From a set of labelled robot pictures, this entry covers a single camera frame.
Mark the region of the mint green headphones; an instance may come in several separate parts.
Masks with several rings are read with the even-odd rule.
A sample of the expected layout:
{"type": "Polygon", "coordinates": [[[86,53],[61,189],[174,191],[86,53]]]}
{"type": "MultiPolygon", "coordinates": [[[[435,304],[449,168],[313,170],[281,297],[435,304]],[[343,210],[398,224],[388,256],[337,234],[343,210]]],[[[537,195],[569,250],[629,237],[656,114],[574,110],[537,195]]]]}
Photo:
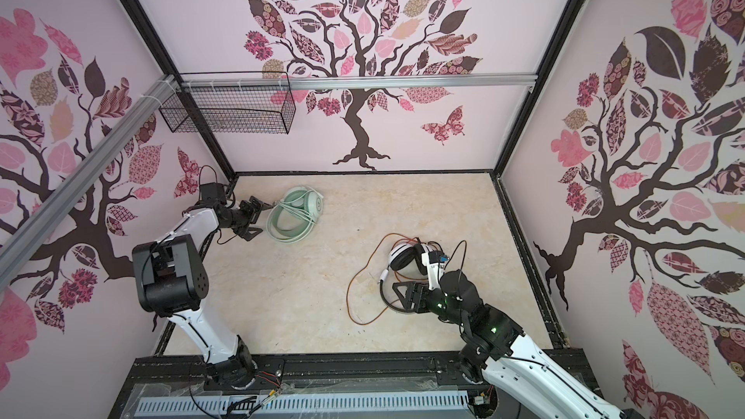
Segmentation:
{"type": "Polygon", "coordinates": [[[324,196],[310,186],[287,190],[267,220],[269,236],[281,244],[304,240],[316,227],[324,210],[324,196]]]}

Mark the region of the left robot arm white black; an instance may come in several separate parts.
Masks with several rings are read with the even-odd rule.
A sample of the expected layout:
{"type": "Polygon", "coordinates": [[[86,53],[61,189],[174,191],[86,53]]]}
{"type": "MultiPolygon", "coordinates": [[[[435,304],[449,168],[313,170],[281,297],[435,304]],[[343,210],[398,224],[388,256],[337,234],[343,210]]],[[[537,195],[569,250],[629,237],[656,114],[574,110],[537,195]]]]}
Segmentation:
{"type": "Polygon", "coordinates": [[[218,182],[199,191],[200,199],[182,213],[173,230],[133,248],[138,300],[145,312],[168,319],[190,337],[211,380],[244,389],[254,381],[256,366],[241,337],[206,303],[210,282],[200,250],[223,229],[251,241],[262,233],[255,226],[262,211],[273,206],[255,197],[229,206],[225,186],[218,182]]]}

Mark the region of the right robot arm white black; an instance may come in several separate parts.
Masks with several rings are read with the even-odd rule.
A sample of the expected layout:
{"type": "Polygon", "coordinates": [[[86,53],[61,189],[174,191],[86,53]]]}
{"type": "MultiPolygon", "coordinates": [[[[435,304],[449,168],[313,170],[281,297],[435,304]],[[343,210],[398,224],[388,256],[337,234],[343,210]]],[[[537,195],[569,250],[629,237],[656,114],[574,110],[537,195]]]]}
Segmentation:
{"type": "Polygon", "coordinates": [[[460,371],[473,384],[482,382],[514,397],[539,418],[636,418],[583,385],[504,312],[483,302],[462,269],[449,269],[449,257],[439,244],[396,234],[388,264],[378,279],[386,279],[410,263],[422,277],[393,283],[396,301],[386,308],[401,314],[431,313],[455,325],[465,343],[460,371]]]}

